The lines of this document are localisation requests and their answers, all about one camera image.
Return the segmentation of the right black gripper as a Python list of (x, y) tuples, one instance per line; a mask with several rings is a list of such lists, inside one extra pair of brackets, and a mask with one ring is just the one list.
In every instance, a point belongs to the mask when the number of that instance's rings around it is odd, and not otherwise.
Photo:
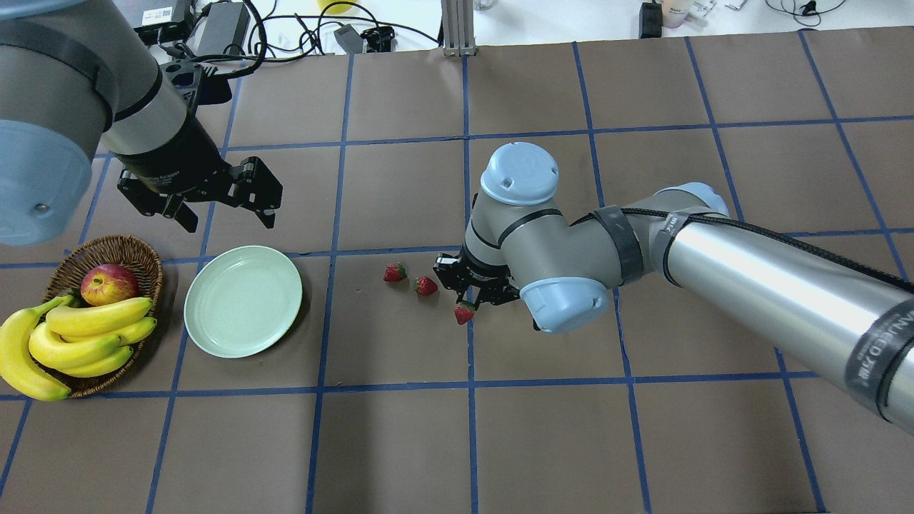
[(476, 307), (483, 303), (505, 305), (519, 299), (519, 290), (511, 283), (508, 266), (483, 263), (466, 247), (461, 248), (456, 255), (439, 253), (432, 270), (445, 289), (457, 293), (457, 303), (466, 300), (466, 294), (471, 288), (478, 289), (473, 294)]

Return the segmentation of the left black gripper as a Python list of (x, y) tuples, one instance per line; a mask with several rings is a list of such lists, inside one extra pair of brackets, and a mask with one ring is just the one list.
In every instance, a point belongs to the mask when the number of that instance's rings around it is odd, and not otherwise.
[[(162, 213), (171, 195), (248, 209), (271, 230), (283, 204), (283, 185), (261, 159), (249, 157), (242, 161), (241, 173), (233, 173), (196, 118), (187, 118), (163, 146), (119, 159), (124, 169), (117, 189), (147, 217)], [(169, 218), (189, 233), (196, 232), (199, 224), (186, 203), (170, 204)]]

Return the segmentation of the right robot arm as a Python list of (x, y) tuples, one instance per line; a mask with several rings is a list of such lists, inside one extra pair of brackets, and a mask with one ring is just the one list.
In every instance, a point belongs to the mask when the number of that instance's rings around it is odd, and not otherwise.
[(600, 318), (614, 288), (658, 273), (912, 432), (912, 283), (731, 218), (700, 182), (569, 223), (560, 178), (534, 143), (493, 153), (459, 253), (433, 267), (458, 302), (471, 288), (470, 309), (520, 300), (536, 329), (564, 334)]

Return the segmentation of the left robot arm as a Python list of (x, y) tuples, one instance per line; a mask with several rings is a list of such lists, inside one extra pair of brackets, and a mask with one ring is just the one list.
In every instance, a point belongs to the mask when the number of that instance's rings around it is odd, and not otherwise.
[(91, 181), (99, 144), (123, 164), (121, 195), (146, 217), (197, 228), (190, 203), (219, 202), (273, 228), (283, 186), (265, 163), (220, 156), (196, 108), (231, 98), (199, 59), (161, 65), (111, 1), (2, 3), (2, 243), (58, 238)]

